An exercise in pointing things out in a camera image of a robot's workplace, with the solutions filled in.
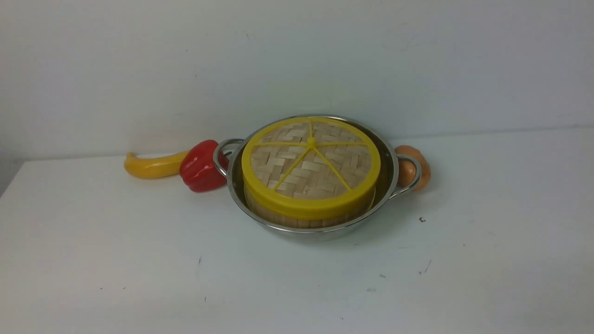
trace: toy banana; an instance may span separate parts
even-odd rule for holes
[[[169,177],[179,173],[179,167],[189,151],[179,152],[170,156],[143,159],[132,152],[126,155],[124,168],[128,174],[141,179],[156,179]]]

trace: white table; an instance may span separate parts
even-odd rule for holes
[[[319,244],[121,156],[27,162],[0,199],[2,333],[594,333],[594,129],[394,144],[432,184]]]

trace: metal pot handle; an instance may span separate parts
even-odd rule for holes
[[[226,139],[226,140],[221,141],[219,143],[219,145],[214,149],[214,153],[213,153],[214,167],[225,178],[227,178],[227,170],[225,168],[223,168],[223,166],[221,166],[221,164],[219,162],[219,154],[221,154],[221,152],[225,149],[225,146],[232,145],[232,144],[241,144],[243,142],[244,142],[244,140],[240,139],[240,138]]]
[[[413,190],[416,187],[416,185],[419,183],[419,181],[421,180],[421,173],[422,173],[421,163],[417,159],[415,159],[414,157],[408,156],[408,155],[396,155],[396,156],[398,157],[398,159],[404,159],[404,160],[408,160],[408,161],[412,162],[413,165],[415,166],[416,174],[415,174],[415,178],[412,180],[412,182],[409,185],[407,185],[406,187],[404,187],[402,189],[394,191],[392,193],[392,195],[390,195],[388,197],[389,200],[393,199],[396,196],[406,194],[409,191]]]

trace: white wall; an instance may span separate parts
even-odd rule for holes
[[[0,153],[169,152],[315,111],[386,137],[594,124],[594,5],[0,2]]]
[[[17,174],[23,163],[0,156],[0,197]]]

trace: bamboo steamer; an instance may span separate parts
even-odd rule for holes
[[[330,118],[291,118],[254,134],[241,164],[256,215],[292,228],[323,228],[372,205],[380,154],[359,129]]]

